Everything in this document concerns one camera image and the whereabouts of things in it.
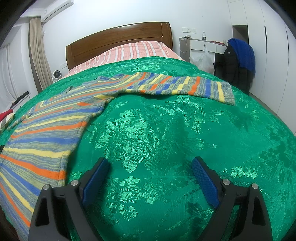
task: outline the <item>multicolored knit sweater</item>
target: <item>multicolored knit sweater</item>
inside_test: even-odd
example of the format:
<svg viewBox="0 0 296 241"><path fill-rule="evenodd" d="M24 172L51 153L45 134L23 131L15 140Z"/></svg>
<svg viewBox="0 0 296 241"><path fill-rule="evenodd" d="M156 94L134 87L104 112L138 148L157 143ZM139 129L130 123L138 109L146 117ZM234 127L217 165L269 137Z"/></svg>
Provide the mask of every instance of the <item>multicolored knit sweater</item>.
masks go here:
<svg viewBox="0 0 296 241"><path fill-rule="evenodd" d="M65 184L68 156L88 121L120 93L188 94L235 104L228 82L149 72L101 76L39 102L11 126L21 122L0 155L0 203L25 240L42 186Z"/></svg>

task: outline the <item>red garment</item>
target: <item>red garment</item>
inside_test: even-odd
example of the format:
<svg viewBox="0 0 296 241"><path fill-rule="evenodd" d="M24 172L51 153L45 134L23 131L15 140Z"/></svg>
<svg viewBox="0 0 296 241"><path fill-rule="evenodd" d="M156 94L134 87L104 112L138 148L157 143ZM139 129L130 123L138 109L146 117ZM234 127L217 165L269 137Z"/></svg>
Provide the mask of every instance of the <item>red garment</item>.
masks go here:
<svg viewBox="0 0 296 241"><path fill-rule="evenodd" d="M0 122L11 113L13 113L13 110L8 110L8 111L1 113L0 114Z"/></svg>

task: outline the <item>headboard panel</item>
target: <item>headboard panel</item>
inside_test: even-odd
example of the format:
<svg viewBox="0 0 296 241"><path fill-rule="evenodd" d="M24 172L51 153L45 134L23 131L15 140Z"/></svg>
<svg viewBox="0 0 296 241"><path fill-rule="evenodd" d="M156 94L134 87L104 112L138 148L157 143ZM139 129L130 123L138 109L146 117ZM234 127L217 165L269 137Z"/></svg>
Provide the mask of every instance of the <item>headboard panel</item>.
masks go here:
<svg viewBox="0 0 296 241"><path fill-rule="evenodd" d="M173 49L168 22L134 23L106 29L84 37L66 47L69 70L116 46L139 41L158 41Z"/></svg>

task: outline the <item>metal screw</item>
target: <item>metal screw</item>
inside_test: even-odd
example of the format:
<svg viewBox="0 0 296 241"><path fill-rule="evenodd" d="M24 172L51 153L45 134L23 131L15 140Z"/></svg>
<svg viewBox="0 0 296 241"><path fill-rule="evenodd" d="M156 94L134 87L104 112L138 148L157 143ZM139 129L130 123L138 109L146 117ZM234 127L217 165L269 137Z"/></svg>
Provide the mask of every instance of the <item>metal screw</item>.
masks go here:
<svg viewBox="0 0 296 241"><path fill-rule="evenodd" d="M256 183L252 183L252 188L258 189L258 185Z"/></svg>
<svg viewBox="0 0 296 241"><path fill-rule="evenodd" d="M44 186L43 186L43 190L47 190L47 189L49 189L49 184L45 184Z"/></svg>
<svg viewBox="0 0 296 241"><path fill-rule="evenodd" d="M72 185L72 186L76 186L78 183L79 183L78 180L73 180L73 181L71 182L71 185Z"/></svg>
<svg viewBox="0 0 296 241"><path fill-rule="evenodd" d="M230 181L228 179L223 179L222 182L225 184L225 185L229 185L230 184Z"/></svg>

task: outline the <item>white plastic bag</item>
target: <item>white plastic bag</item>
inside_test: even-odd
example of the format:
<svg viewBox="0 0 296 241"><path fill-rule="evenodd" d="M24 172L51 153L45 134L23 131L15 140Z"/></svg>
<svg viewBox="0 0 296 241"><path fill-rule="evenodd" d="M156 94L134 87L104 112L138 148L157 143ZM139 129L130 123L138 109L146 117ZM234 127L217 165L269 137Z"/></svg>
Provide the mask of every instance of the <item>white plastic bag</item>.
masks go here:
<svg viewBox="0 0 296 241"><path fill-rule="evenodd" d="M209 74L214 74L215 68L214 64L211 60L210 54L207 51L207 48L204 48L204 53L202 54L201 58L197 60L196 58L189 57L190 63L196 65L198 69L205 71Z"/></svg>

